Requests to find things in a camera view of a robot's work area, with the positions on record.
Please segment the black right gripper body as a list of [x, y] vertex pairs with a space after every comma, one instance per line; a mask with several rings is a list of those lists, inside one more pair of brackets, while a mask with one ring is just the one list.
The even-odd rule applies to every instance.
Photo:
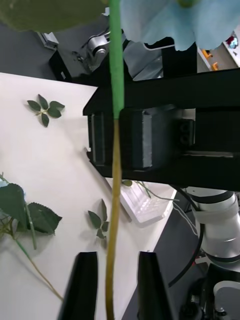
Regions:
[[240, 71], [212, 71], [125, 85], [124, 108], [174, 106], [195, 114], [194, 145], [166, 166], [124, 170], [124, 179], [238, 191], [240, 189]]

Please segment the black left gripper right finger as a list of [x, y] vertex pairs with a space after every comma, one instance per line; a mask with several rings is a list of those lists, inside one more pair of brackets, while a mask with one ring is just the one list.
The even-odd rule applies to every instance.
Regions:
[[140, 320], [176, 320], [178, 318], [168, 285], [154, 252], [139, 253], [137, 291]]

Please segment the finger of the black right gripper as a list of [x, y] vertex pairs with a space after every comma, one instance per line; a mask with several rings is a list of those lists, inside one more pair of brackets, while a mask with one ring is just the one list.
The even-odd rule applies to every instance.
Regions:
[[91, 159], [96, 166], [112, 163], [112, 118], [104, 112], [89, 115], [88, 138]]
[[195, 114], [175, 106], [124, 108], [119, 134], [123, 170], [160, 169], [194, 145]]

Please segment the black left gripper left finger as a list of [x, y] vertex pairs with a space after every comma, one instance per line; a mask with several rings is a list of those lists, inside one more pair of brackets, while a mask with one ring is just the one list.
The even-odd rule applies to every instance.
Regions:
[[59, 320], [93, 320], [98, 292], [98, 256], [80, 252], [74, 260]]

